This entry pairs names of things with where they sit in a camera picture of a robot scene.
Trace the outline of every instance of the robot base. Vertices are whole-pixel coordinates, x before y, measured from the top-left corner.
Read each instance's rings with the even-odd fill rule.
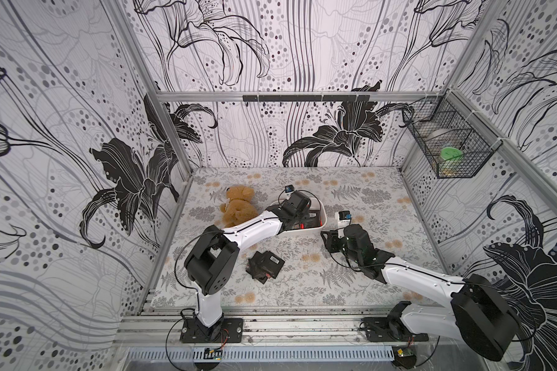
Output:
[[[225,330],[229,332],[227,344],[241,343],[244,329],[244,320],[242,318],[221,317],[210,329],[203,327],[199,322],[198,318],[186,318],[184,320],[184,328],[179,337],[182,343],[223,343],[227,336]]]
[[[362,319],[368,327],[364,328],[367,341],[370,343],[381,343],[383,341],[407,341],[408,339],[396,339],[392,337],[389,321],[386,317],[365,317]],[[429,341],[427,334],[412,334],[413,341]]]

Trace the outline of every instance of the red wire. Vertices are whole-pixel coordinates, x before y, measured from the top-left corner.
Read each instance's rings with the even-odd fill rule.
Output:
[[[223,330],[225,330],[225,332],[227,332],[227,336],[225,337],[225,341],[223,342],[223,345],[221,345],[221,347],[219,349],[223,349],[225,344],[227,344],[227,340],[229,340],[229,330],[227,330],[226,328],[224,328]]]

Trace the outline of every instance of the vent grille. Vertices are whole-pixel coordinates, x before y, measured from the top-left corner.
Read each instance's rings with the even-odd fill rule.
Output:
[[[204,359],[204,347],[178,349],[171,348],[169,357],[178,362],[218,362]],[[130,360],[167,361],[165,348],[133,348]],[[237,362],[326,362],[326,361],[391,361],[394,360],[392,347],[385,345],[341,346],[341,347],[226,347],[223,350],[224,363]]]

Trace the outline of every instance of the mounting plate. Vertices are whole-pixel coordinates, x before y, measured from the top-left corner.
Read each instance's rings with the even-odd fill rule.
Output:
[[[390,327],[388,326],[388,320],[386,317],[365,317],[362,319],[363,322],[373,323],[371,329],[364,329],[367,335],[367,341],[371,343],[381,343],[383,341],[400,341],[398,339],[390,336]],[[413,340],[416,341],[429,341],[429,335],[427,334],[415,334],[413,335]]]
[[[179,337],[184,344],[193,344],[193,343],[218,343],[221,344],[221,338],[225,338],[227,332],[223,329],[229,331],[229,338],[227,339],[227,344],[231,343],[241,343],[242,333],[244,331],[244,320],[242,318],[225,318],[223,319],[223,324],[221,325],[221,333],[222,337],[215,339],[214,341],[206,341],[205,335],[198,329],[196,325],[195,318],[186,318],[184,322],[184,330],[182,330],[182,334]]]

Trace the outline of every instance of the green lid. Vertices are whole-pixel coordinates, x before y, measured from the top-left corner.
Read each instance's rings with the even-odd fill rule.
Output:
[[[462,154],[463,154],[462,151],[460,151],[458,148],[444,147],[444,148],[442,148],[441,153],[439,155],[444,160],[450,160],[450,159],[453,159],[455,157],[462,156]]]

